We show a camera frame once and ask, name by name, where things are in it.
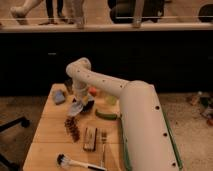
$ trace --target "bunch of grapes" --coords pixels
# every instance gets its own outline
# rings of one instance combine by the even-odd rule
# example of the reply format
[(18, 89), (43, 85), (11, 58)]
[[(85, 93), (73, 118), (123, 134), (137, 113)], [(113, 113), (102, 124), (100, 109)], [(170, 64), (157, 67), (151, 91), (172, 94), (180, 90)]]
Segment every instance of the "bunch of grapes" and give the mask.
[(67, 129), (67, 132), (72, 135), (74, 142), (80, 139), (80, 131), (78, 129), (77, 120), (75, 117), (68, 116), (65, 121), (65, 127)]

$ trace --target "wooden table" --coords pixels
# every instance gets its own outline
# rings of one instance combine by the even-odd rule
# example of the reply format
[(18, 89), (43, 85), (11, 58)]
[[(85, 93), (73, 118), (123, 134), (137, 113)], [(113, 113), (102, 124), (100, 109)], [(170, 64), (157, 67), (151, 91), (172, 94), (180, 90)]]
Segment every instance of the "wooden table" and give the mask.
[[(55, 105), (52, 100), (52, 91), (57, 89), (65, 91), (66, 94), (66, 102), (60, 105)], [(118, 121), (103, 120), (98, 118), (94, 113), (95, 109), (104, 109), (109, 112), (119, 113), (118, 105), (107, 104), (104, 96), (96, 97), (92, 111), (88, 114), (77, 116), (80, 140), (73, 142), (72, 137), (67, 134), (64, 126), (72, 100), (73, 96), (67, 93), (64, 84), (54, 84), (52, 86), (23, 167), (24, 171), (62, 171), (64, 169), (56, 162), (57, 156), (61, 153), (73, 160), (100, 165), (102, 151), (100, 140), (101, 129), (107, 130), (108, 134), (106, 168), (109, 171), (125, 170), (123, 166), (121, 130), (119, 130)], [(83, 150), (83, 138), (87, 126), (98, 128), (95, 152), (86, 152)], [(88, 169), (70, 167), (69, 170), (83, 171)]]

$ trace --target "scrub brush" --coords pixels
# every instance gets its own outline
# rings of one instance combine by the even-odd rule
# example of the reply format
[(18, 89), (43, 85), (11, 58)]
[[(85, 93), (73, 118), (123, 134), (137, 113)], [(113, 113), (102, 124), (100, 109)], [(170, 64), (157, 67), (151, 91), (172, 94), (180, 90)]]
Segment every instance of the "scrub brush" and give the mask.
[(97, 170), (97, 171), (107, 171), (107, 169), (104, 167), (72, 160), (69, 157), (65, 156), (64, 154), (58, 155), (57, 162), (60, 166), (64, 168), (66, 168), (67, 166), (80, 166), (80, 167)]

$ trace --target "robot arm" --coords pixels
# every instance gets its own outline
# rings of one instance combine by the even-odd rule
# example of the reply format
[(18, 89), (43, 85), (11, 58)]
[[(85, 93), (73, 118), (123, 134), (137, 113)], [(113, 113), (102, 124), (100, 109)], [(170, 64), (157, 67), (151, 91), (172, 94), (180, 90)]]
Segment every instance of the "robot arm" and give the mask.
[(179, 163), (171, 134), (153, 85), (127, 81), (92, 72), (87, 58), (70, 63), (67, 74), (79, 99), (87, 94), (87, 84), (119, 98), (124, 153), (133, 171), (178, 171)]

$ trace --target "metal fork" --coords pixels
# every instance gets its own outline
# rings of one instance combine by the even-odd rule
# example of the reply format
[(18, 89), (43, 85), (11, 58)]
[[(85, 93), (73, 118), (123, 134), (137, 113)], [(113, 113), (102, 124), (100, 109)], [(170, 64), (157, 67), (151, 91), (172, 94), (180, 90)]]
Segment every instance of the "metal fork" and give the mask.
[(105, 167), (105, 145), (107, 141), (107, 132), (101, 131), (101, 142), (102, 142), (102, 158), (101, 158), (101, 167)]

